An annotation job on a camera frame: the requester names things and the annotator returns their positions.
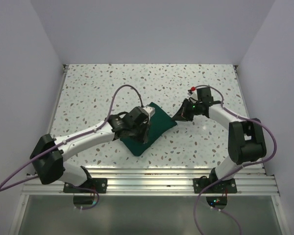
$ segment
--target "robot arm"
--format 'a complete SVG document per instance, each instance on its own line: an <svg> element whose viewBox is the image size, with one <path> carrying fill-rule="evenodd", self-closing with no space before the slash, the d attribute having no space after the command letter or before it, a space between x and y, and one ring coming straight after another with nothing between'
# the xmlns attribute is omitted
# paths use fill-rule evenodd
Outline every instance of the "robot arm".
<svg viewBox="0 0 294 235"><path fill-rule="evenodd" d="M122 137L131 137L139 142L147 142L149 121L154 112L155 109L149 106L135 107L129 113L110 115L107 121L102 121L71 135L54 139L50 134L42 136L30 156L31 159L46 149L57 146L52 152L33 162L42 184L50 184L60 180L76 187L91 187L91 176L87 169L71 165L67 160L92 146Z"/></svg>
<svg viewBox="0 0 294 235"><path fill-rule="evenodd" d="M239 168L243 163L255 162L266 155L266 144L262 127L250 121L236 118L214 101L210 87L192 88L189 99L185 99L181 108L172 118L177 121L193 121L195 115L204 115L228 130L228 153L224 161L213 168L209 180L211 183ZM230 180L234 174L223 181Z"/></svg>

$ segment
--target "speckled tabletop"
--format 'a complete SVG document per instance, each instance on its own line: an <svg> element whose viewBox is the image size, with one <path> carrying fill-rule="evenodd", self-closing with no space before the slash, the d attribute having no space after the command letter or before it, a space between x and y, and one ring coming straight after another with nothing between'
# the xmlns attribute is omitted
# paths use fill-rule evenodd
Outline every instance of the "speckled tabletop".
<svg viewBox="0 0 294 235"><path fill-rule="evenodd" d="M77 132L104 120L114 91L123 84L136 87L145 105L154 102L170 116L188 97L191 86L209 84L223 93L228 108L246 116L232 65L70 65L51 129L53 136ZM218 94L212 93L218 100ZM124 88L117 95L113 113L129 112L138 105L136 93ZM213 120L197 116L194 122L179 122L165 132L140 157L133 156L117 140L87 149L68 161L101 168L213 168L226 156L227 131Z"/></svg>

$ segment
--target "glass panel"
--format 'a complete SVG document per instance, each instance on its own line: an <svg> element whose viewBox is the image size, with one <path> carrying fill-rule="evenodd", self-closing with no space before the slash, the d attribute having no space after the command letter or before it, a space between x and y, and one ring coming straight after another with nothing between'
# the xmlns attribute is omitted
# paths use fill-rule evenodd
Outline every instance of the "glass panel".
<svg viewBox="0 0 294 235"><path fill-rule="evenodd" d="M31 196L21 235L192 235L194 197L103 196L97 207L80 212L71 196ZM244 235L280 235L270 196L229 197L225 208L241 224ZM207 235L238 235L227 215L212 211L203 197L198 221Z"/></svg>

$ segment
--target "green cloth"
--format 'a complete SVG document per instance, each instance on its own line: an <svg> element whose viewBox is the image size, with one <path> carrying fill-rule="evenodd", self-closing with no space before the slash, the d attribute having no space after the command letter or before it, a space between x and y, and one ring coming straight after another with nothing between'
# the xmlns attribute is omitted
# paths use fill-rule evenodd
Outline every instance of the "green cloth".
<svg viewBox="0 0 294 235"><path fill-rule="evenodd" d="M150 119L148 142L139 143L131 138L121 138L126 147L137 157L141 156L164 132L177 125L158 105L150 103L149 106L155 108L155 114Z"/></svg>

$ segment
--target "purple cable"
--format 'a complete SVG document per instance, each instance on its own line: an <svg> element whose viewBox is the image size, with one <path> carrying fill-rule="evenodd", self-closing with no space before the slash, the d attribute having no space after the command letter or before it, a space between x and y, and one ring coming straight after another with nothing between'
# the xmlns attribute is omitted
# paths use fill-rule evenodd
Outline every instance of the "purple cable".
<svg viewBox="0 0 294 235"><path fill-rule="evenodd" d="M233 116L235 116L235 117L237 117L237 118L239 118L239 119L241 119L241 120L250 121L250 122L253 122L253 123L256 123L256 124L260 125L262 128L264 128L264 129L268 132L268 134L270 135L270 137L272 138L272 141L273 141L273 152L272 152L272 154L271 154L268 158L266 158L266 159L264 159L264 160L261 160L261 161L259 161L259 162L243 164L243 165L240 166L239 168L237 168L237 169L231 171L231 172L228 173L227 175L223 176L221 179L219 179L219 180L213 182L212 184L208 185L207 187L205 187L204 189L202 189L202 190L200 191L200 193L199 193L199 195L197 196L197 199L196 199L196 201L195 201L195 204L194 204L193 216L194 216L194 221L195 221L195 224L196 224L196 227L197 227L198 231L199 231L202 235L204 235L204 232L202 231L202 229L201 229L200 226L199 226L199 223L197 222L197 216L196 216L196 207L197 207L198 201L199 201L199 199L200 199L200 196L201 196L201 195L202 195L207 189L209 189L210 187L212 187L212 186L216 185L217 183L221 182L223 179L225 179L225 178L227 178L227 177L229 177L229 176L231 176L231 175L237 173L238 171L240 171L240 170L243 169L244 167L246 167L246 166L250 166L250 165L257 165L257 164L261 164L261 163L265 163L265 162L270 161L270 160L274 157L274 155L276 154L277 144L276 144L276 139L275 139L273 133L272 133L272 132L269 130L269 128L267 128L264 124L262 124L261 122L258 122L258 121L255 121L255 120L252 120L252 119L249 119L249 118L246 118L246 117L242 117L242 116L240 116L240 115L237 115L236 113L232 112L231 110L228 110L227 108L225 108L225 107L223 106L223 103L224 103L224 97L223 97L222 93L221 93L219 90L217 90L216 88L211 87L211 86L209 86L209 85L198 85L198 86L196 86L196 88L198 88L198 87L209 87L209 88L215 90L216 92L218 92L219 95L221 96L221 107L222 107L225 111L227 111L229 114L231 114L231 115L233 115ZM231 218L236 222L236 224L238 225L239 230L240 230L240 235L242 235L242 234L243 234L243 232L242 232L242 227L241 227L241 225L239 224L239 222L238 222L238 221L237 221L237 220L236 220L231 214L229 214L228 212L223 211L223 210L222 210L221 212L223 212L224 214L228 215L229 217L231 217Z"/></svg>
<svg viewBox="0 0 294 235"><path fill-rule="evenodd" d="M17 173L19 173L19 172L20 172L21 170L23 170L26 166L28 166L29 164L33 163L35 160L39 159L39 158L42 157L43 155L45 155L45 154L47 154L47 153L49 153L49 152L51 152L51 151L57 149L58 147L64 145L65 142L70 142L70 141L75 140L75 139L77 139L77 138L79 138L79 137L82 137L82 136L85 136L85 135L88 135L88 134L92 134L92 133L96 132L97 130L100 130L100 129L101 129L101 128L107 123L107 121L108 121L108 119L109 119L109 117L110 117L110 115L111 115L111 112L112 112L112 107L113 107L114 99L116 98L117 93L119 92L119 90L121 90L123 87L130 87L130 88L132 88L132 89L137 93L137 95L138 95L138 97L139 97L139 100L140 100L140 103L141 103L141 106L142 106L142 107L144 106L144 105L143 105L143 101L142 101L142 97L141 97L141 95L139 94L139 92L136 90L136 88L134 88L133 86L128 85L128 84L125 84L125 85L120 86L120 87L114 92L114 94L113 94L113 96L112 96L112 101L111 101L111 104L110 104L110 108L109 108L109 112L108 112L107 117L105 118L104 122L103 122L99 127L97 127L96 130L86 131L86 132L81 133L81 134L79 134L79 135L76 135L76 136L70 137L70 138L66 139L64 142L61 142L61 143L59 143L59 144L57 144L57 145L51 147L50 149L47 149L47 150L45 150L44 152L38 154L37 156L33 157L33 158L30 159L27 163L25 163L24 165L22 165L21 167L19 167L17 170L15 170L11 175L9 175L9 176L8 176L8 177L7 177L7 178L6 178L6 179L0 184L0 192L2 192L2 191L4 191L4 190L7 190L7 189L9 189L9 188L11 188L11 187L14 187L14 186L16 186L16 185L19 185L19 184L21 184L21 183L24 183L24 182L26 182L26 181L29 181L29 180L32 180L32 179L39 178L39 176L33 176L33 177L26 178L26 179L24 179L24 180L18 181L18 182L16 182L16 183L13 183L13 184L11 184L11 185L8 185L8 186L6 186L6 187L3 187L3 186L4 186L9 180L11 180L11 179L12 179ZM99 195L98 195L98 193L97 193L95 190L91 190L91 189L88 189L88 188L83 188L83 190L88 190L88 191L91 191L91 192L97 194L97 196L98 196L98 200L99 200ZM97 200L97 202L96 202L94 205L92 205L91 207L86 208L86 209L90 209L90 208L94 207L94 206L98 203L98 200Z"/></svg>

